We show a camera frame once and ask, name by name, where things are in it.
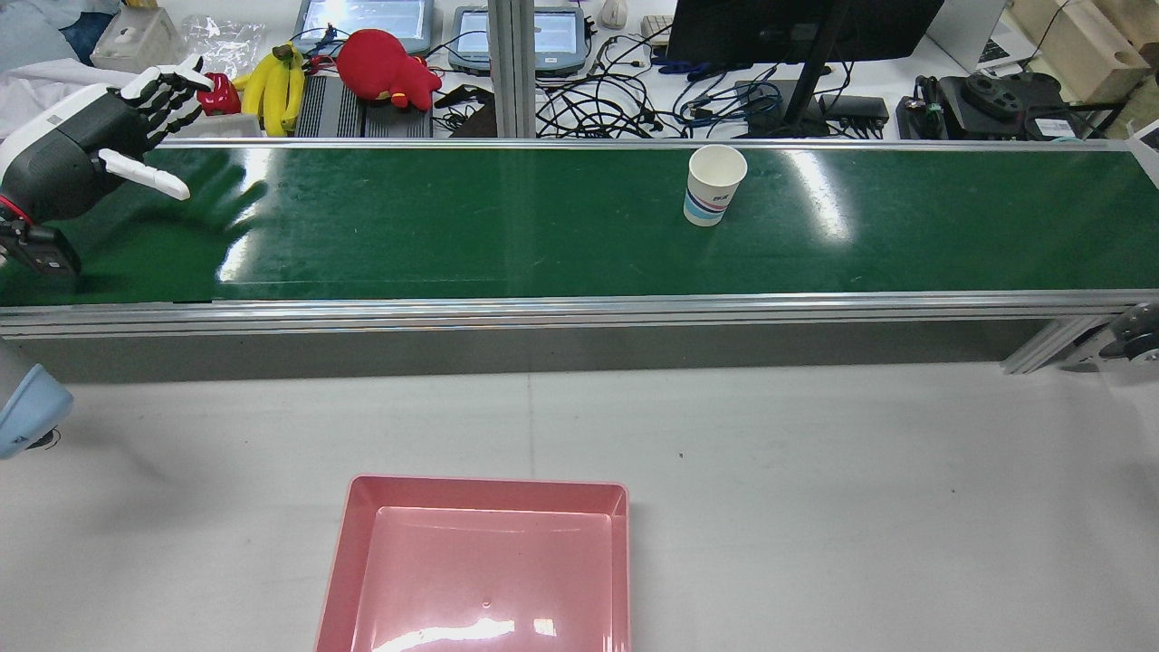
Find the plastic bag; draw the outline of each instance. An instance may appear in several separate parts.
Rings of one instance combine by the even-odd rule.
[[[257,65],[261,58],[257,47],[265,36],[265,24],[191,15],[181,22],[181,32],[189,44],[189,52],[205,58],[202,69],[224,72],[234,78]]]

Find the bunch of bananas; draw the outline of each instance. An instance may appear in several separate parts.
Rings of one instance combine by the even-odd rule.
[[[302,56],[286,43],[278,45],[254,68],[233,80],[242,91],[241,112],[257,116],[269,135],[292,133],[306,89]]]

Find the paper cup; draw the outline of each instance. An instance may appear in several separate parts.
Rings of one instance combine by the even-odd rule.
[[[744,154],[728,145],[705,145],[693,152],[688,159],[684,217],[697,226],[716,225],[748,173]]]

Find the pink tray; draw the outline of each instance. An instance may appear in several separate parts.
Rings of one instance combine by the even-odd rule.
[[[359,476],[318,652],[629,652],[614,484]]]

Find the red plush toy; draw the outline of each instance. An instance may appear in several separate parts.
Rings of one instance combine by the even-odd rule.
[[[380,29],[359,29],[338,51],[338,76],[363,100],[391,100],[400,109],[414,104],[430,110],[431,91],[443,81],[420,57],[410,57],[393,35]]]

